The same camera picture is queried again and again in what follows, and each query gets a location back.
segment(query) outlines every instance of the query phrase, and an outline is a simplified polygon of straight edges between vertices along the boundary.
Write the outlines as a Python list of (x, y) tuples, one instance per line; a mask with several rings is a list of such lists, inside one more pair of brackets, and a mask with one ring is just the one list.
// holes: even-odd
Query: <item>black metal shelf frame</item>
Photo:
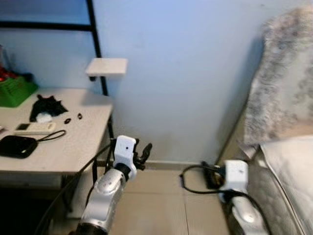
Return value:
[[(23, 29), (46, 29), (46, 30), (66, 30), (66, 31), (83, 31), (83, 32), (91, 32), (94, 44), (94, 50), (97, 58), (101, 58), (101, 48), (99, 43), (99, 37), (97, 32), (97, 25), (94, 15), (94, 8), (92, 0), (86, 0), (88, 14), (89, 14), (89, 24), (72, 24), (72, 23), (43, 23), (43, 22), (13, 22), (13, 21), (0, 21), (0, 28), (23, 28)], [(106, 77), (100, 77), (101, 89), (103, 95), (109, 95)], [(112, 126), (112, 117), (109, 118), (108, 121), (108, 131), (109, 137), (114, 139), (113, 126)], [(105, 163), (105, 167), (110, 162), (111, 151), (109, 151), (107, 160)], [(92, 167), (92, 177), (95, 182), (97, 179), (97, 166), (98, 163), (95, 161)]]

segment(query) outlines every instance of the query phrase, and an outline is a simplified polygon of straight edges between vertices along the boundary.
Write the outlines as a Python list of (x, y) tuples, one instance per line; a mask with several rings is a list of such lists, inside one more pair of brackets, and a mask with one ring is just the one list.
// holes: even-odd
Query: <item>tiled floor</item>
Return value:
[[(128, 182), (110, 235), (228, 235), (217, 195), (197, 195), (179, 185), (180, 171), (145, 170)], [(186, 173), (186, 184), (205, 190), (200, 172)], [(78, 220), (58, 222), (54, 235), (67, 235)]]

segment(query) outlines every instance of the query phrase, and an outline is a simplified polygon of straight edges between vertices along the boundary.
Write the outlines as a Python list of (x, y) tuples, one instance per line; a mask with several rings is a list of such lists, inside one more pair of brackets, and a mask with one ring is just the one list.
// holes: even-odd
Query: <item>white shelf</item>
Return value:
[(89, 77), (124, 75), (127, 59), (122, 58), (94, 58), (86, 69)]

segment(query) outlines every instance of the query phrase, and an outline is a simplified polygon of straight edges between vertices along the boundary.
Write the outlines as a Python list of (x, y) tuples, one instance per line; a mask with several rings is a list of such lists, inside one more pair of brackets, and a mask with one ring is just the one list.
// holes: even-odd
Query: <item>white desk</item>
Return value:
[[(0, 139), (11, 135), (20, 123), (28, 123), (37, 94), (54, 95), (69, 112), (53, 117), (56, 130), (67, 134), (57, 140), (41, 142), (26, 159), (0, 156), (0, 172), (74, 174), (97, 152), (112, 111), (112, 100), (100, 94), (79, 89), (39, 89), (18, 108), (0, 108), (0, 125), (8, 131)], [(83, 115), (79, 120), (78, 113)], [(65, 119), (71, 118), (69, 124)]]

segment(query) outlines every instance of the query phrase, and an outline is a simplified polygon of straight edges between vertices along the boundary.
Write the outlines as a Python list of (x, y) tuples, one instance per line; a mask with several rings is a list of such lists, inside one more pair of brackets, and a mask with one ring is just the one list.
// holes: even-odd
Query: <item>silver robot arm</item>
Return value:
[(94, 184), (89, 201), (75, 235), (107, 235), (111, 229), (115, 208), (128, 180), (133, 180), (137, 169), (144, 170), (152, 144), (148, 144), (141, 157), (135, 152), (138, 140), (119, 136), (116, 140), (113, 168)]
[[(225, 161), (225, 184), (220, 190), (229, 190), (247, 193), (248, 165), (241, 160)], [(220, 193), (220, 199), (224, 201), (224, 194)], [(252, 202), (244, 196), (231, 198), (232, 215), (240, 226), (240, 234), (244, 235), (268, 235), (264, 228), (264, 220), (260, 212)]]

